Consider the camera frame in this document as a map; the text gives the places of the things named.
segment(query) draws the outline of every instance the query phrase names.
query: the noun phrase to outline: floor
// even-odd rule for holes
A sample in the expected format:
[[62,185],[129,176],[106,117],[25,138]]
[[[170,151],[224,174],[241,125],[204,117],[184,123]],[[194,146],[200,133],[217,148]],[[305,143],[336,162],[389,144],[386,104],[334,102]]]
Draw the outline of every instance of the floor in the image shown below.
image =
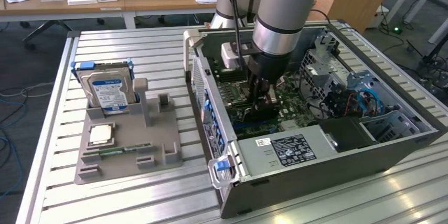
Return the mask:
[[[396,0],[385,0],[384,5],[390,8]],[[400,23],[402,13],[414,0],[408,0],[400,10],[390,27]],[[428,2],[413,20],[413,31],[402,29],[400,38],[409,40],[417,48],[426,52],[432,49],[428,44],[432,33],[442,24],[448,17],[448,10]],[[210,20],[210,15],[198,15],[201,22]],[[141,19],[137,28],[154,26],[184,26],[193,25],[193,18],[185,15],[173,15],[165,17],[165,24],[160,24],[157,17],[145,17]],[[32,28],[37,27],[41,22],[30,22]],[[109,30],[124,29],[124,21],[121,18],[106,18],[105,25],[98,25],[94,19],[72,20],[66,24],[74,30]],[[30,32],[30,29],[22,29],[18,23],[10,23],[8,28],[0,32],[0,90],[13,87],[28,87],[37,83],[50,82],[54,79],[60,55],[64,47],[65,31],[61,27],[52,27],[45,33],[33,39],[36,51],[29,52],[22,48],[21,39]],[[364,36],[380,49],[396,45],[400,41],[378,32],[377,29],[365,31]],[[406,45],[388,50],[386,55],[397,63],[414,68],[417,66],[420,56],[416,52],[406,51]],[[442,55],[448,53],[448,46],[442,48]],[[45,93],[50,90],[49,86],[36,89],[30,94]],[[24,97],[9,98],[8,101],[21,102]],[[28,172],[30,169],[33,153],[37,145],[41,124],[44,122],[45,111],[49,96],[40,98],[29,98],[26,101],[26,113],[22,119],[9,128],[5,129],[9,140],[13,142],[22,167],[22,182],[10,195],[0,199],[0,223],[9,224],[14,222],[24,185]],[[0,119],[16,109],[16,105],[0,103]],[[0,164],[5,158],[5,152],[0,152]],[[13,159],[9,159],[6,165],[0,169],[0,192],[6,191],[17,181],[18,172]]]

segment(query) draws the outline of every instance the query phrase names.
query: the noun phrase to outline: aluminum extrusion table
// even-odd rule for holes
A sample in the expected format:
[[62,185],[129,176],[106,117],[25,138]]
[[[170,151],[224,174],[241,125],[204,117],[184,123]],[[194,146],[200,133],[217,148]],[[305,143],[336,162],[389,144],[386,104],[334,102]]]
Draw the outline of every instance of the aluminum extrusion table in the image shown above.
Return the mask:
[[[336,27],[345,26],[333,22]],[[409,155],[386,172],[221,220],[193,120],[182,71],[182,32],[190,27],[81,32],[68,38],[17,223],[409,223],[448,220],[448,137]],[[446,107],[357,33],[344,31],[393,80],[448,125]],[[341,59],[354,69],[352,53]],[[69,62],[130,57],[146,97],[174,99],[184,165],[77,186],[73,184],[86,99]]]

